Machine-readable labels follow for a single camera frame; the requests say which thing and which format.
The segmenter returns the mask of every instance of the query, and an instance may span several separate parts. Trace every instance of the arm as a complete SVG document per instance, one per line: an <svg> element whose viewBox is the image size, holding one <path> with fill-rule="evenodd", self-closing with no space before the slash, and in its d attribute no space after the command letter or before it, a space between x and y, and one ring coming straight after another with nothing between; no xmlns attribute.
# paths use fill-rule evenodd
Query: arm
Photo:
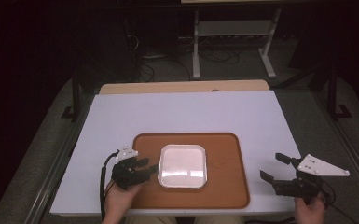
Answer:
<svg viewBox="0 0 359 224"><path fill-rule="evenodd" d="M109 182L105 193L105 218L103 224L118 224L130 209L132 201L142 188L143 184L130 187L128 190Z"/></svg>
<svg viewBox="0 0 359 224"><path fill-rule="evenodd" d="M309 205L302 198L295 198L295 218L298 224L323 224L324 202L322 194L314 198Z"/></svg>

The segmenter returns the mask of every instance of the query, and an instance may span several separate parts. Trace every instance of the metal stand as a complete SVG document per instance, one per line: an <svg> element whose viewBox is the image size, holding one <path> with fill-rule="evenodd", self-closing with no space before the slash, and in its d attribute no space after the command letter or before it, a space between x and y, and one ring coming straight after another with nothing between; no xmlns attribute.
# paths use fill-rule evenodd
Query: metal stand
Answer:
<svg viewBox="0 0 359 224"><path fill-rule="evenodd" d="M276 78L269 61L269 46L275 34L281 9L275 10L272 20L263 21L200 21L199 12L195 12L194 20L194 51L193 51L193 78L200 79L199 36L216 35L266 35L267 43L259 49L261 60L269 78Z"/></svg>
<svg viewBox="0 0 359 224"><path fill-rule="evenodd" d="M285 82L271 87L273 90L284 89L290 85L301 80L310 74L316 73L310 84L310 89L313 91L320 91L323 85L328 81L327 89L327 112L330 117L337 121L338 118L351 118L352 115L345 105L338 105L341 109L340 113L336 112L336 99L337 99L337 71L330 63L317 63L311 68L303 71L294 77L287 79Z"/></svg>
<svg viewBox="0 0 359 224"><path fill-rule="evenodd" d="M72 104L73 106L65 108L61 118L72 119L72 122L75 122L80 112L80 88L76 71L72 75Z"/></svg>
<svg viewBox="0 0 359 224"><path fill-rule="evenodd" d="M271 62L269 61L269 46L271 45L272 38L275 34L275 29L278 24L278 19L281 14L281 9L278 8L275 10L274 18L272 19L271 25L269 26L269 33L267 37L267 43L264 46L263 49L258 49L258 52L260 54L261 60L263 61L264 67L266 68L267 75L269 75L269 78L276 78L274 69L272 68Z"/></svg>

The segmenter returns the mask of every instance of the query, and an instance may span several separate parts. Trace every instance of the white metal stand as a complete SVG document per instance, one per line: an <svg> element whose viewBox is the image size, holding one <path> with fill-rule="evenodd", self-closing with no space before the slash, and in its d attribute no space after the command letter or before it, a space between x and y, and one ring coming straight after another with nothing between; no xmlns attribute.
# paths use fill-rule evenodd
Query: white metal stand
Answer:
<svg viewBox="0 0 359 224"><path fill-rule="evenodd" d="M259 49L261 60L269 78L276 78L269 62L269 46L275 33L281 9L275 10L272 20L263 21L200 21L199 12L195 13L194 21L194 51L193 51L193 78L200 79L199 36L214 35L266 35L267 43Z"/></svg>
<svg viewBox="0 0 359 224"><path fill-rule="evenodd" d="M275 10L274 18L271 21L271 24L269 26L269 32L267 34L267 43L264 46L263 49L258 49L258 52L260 53L261 60L263 61L264 67L266 68L267 75L269 75L269 78L276 78L274 69L272 68L271 62L269 61L269 46L271 45L272 38L274 37L275 29L278 24L278 19L281 14L281 9L278 8Z"/></svg>

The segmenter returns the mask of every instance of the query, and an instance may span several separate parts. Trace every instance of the table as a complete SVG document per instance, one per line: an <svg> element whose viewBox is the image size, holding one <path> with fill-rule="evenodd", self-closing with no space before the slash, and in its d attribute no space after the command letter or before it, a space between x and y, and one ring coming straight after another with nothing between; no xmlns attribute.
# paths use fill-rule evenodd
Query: table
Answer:
<svg viewBox="0 0 359 224"><path fill-rule="evenodd" d="M276 161L275 153L299 158L296 143L267 83L243 80L103 86L92 103L50 213L98 216L104 160L125 144L131 147L140 133L221 132L234 133L239 138L251 198L247 207L131 209L128 215L245 216L293 212L293 199L276 196L272 186L260 178L259 170L277 179L293 179L295 170Z"/></svg>

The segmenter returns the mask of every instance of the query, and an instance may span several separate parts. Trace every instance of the white tabletop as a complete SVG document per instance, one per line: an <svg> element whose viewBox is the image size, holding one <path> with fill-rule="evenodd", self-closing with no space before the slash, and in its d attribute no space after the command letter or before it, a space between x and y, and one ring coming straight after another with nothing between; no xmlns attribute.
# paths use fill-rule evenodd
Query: white tabletop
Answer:
<svg viewBox="0 0 359 224"><path fill-rule="evenodd" d="M263 170L291 180L295 169L275 153L299 158L273 91L212 91L97 95L92 103L50 213L99 215L99 184L105 159L141 133L234 133L240 141L250 203L243 209L131 209L128 215L258 215L294 210L276 196ZM112 170L111 161L107 171ZM110 172L106 174L106 183Z"/></svg>

